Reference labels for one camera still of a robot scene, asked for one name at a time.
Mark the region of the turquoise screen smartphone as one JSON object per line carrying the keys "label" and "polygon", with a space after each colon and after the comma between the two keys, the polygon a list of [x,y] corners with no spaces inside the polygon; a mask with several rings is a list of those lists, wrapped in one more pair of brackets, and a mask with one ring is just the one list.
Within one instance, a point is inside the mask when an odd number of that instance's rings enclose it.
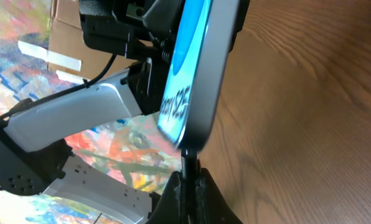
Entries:
{"label": "turquoise screen smartphone", "polygon": [[177,149],[199,152],[210,136],[239,5],[184,4],[157,122]]}

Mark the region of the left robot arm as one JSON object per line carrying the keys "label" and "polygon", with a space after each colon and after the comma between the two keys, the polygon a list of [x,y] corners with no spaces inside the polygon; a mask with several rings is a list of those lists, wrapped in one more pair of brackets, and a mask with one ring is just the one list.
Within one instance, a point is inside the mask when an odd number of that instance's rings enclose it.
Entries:
{"label": "left robot arm", "polygon": [[0,188],[15,195],[70,199],[123,223],[158,223],[164,196],[129,187],[94,169],[65,138],[141,114],[123,70],[54,100],[23,100],[0,119]]}

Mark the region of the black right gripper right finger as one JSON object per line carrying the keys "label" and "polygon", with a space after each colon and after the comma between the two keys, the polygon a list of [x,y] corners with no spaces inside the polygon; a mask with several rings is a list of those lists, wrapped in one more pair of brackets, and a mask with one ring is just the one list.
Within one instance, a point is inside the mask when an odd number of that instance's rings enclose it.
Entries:
{"label": "black right gripper right finger", "polygon": [[195,186],[196,223],[198,224],[242,224],[227,205],[210,172],[201,168]]}

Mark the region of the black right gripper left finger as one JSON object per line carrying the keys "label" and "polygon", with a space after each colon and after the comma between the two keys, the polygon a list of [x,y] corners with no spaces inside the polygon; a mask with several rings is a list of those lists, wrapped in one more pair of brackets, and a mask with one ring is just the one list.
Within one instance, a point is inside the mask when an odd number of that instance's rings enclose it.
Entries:
{"label": "black right gripper left finger", "polygon": [[146,224],[181,224],[182,218],[182,182],[181,173],[171,174],[164,191],[149,215]]}

